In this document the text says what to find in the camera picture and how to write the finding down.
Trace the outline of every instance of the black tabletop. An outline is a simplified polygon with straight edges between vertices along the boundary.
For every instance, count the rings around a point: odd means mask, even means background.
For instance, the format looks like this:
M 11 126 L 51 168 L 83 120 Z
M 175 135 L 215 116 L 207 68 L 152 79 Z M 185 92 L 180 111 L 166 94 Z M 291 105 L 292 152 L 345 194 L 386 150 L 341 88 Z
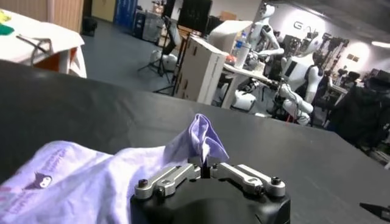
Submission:
M 390 172 L 334 133 L 0 61 L 0 181 L 55 140 L 116 153 L 164 145 L 206 115 L 230 155 L 279 176 L 293 223 L 384 223 Z

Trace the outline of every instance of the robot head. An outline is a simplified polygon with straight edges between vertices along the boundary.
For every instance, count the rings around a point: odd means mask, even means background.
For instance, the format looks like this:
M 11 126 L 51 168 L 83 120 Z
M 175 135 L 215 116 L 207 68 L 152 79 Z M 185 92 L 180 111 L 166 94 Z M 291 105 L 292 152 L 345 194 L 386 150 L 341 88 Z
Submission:
M 315 52 L 322 43 L 322 37 L 318 33 L 308 33 L 299 47 L 299 55 L 308 55 Z
M 275 7 L 267 3 L 263 3 L 260 9 L 261 19 L 271 17 L 275 13 Z

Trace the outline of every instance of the tripod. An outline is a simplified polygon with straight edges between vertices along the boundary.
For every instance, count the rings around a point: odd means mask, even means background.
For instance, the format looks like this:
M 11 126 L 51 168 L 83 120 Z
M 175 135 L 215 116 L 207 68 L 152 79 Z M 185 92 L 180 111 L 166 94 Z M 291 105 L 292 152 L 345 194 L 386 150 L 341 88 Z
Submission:
M 161 51 L 161 56 L 160 56 L 160 58 L 157 59 L 157 60 L 155 60 L 155 61 L 149 62 L 147 65 L 145 65 L 145 66 L 143 66 L 143 67 L 137 69 L 137 72 L 140 72 L 140 71 L 142 71 L 142 70 L 144 70 L 144 69 L 146 69 L 146 68 L 149 68 L 149 69 L 151 69 L 152 71 L 154 71 L 155 73 L 157 73 L 160 77 L 163 77 L 163 76 L 165 75 L 165 77 L 166 77 L 168 83 L 170 84 L 171 81 L 170 81 L 170 79 L 169 79 L 169 77 L 168 77 L 168 71 L 167 71 L 167 70 L 165 69 L 165 67 L 164 67 L 163 57 L 164 57 L 164 55 L 169 55 L 169 53 L 170 53 L 170 52 L 167 53 L 167 49 L 166 49 L 167 47 L 165 47 L 165 45 L 166 45 L 166 42 L 167 42 L 167 40 L 168 40 L 168 33 L 169 33 L 170 28 L 171 28 L 172 22 L 171 22 L 169 19 L 164 19 L 164 22 L 165 22 L 165 26 L 166 26 L 166 30 L 167 30 L 167 35 L 165 35 L 165 38 L 164 38 L 164 45 L 163 45 L 163 50 Z M 152 69 L 152 67 L 153 67 L 153 68 L 156 67 L 155 64 L 156 64 L 157 62 L 158 62 L 157 70 Z

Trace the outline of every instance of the printed logo on cloth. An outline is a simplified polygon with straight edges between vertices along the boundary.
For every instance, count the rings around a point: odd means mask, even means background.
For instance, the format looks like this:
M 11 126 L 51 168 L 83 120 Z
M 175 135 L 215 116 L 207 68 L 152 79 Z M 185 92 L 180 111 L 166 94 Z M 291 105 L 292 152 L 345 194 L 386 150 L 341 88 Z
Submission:
M 34 181 L 31 184 L 27 185 L 25 188 L 23 188 L 23 190 L 44 189 L 49 186 L 51 181 L 52 178 L 49 175 L 36 172 Z

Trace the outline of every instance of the purple towel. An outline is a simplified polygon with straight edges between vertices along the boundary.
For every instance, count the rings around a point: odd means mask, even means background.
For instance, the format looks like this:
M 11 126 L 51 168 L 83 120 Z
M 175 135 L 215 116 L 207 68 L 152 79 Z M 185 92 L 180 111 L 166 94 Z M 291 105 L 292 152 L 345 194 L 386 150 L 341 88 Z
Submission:
M 130 223 L 138 180 L 196 155 L 229 158 L 201 114 L 167 146 L 109 155 L 72 142 L 48 143 L 0 185 L 0 223 Z

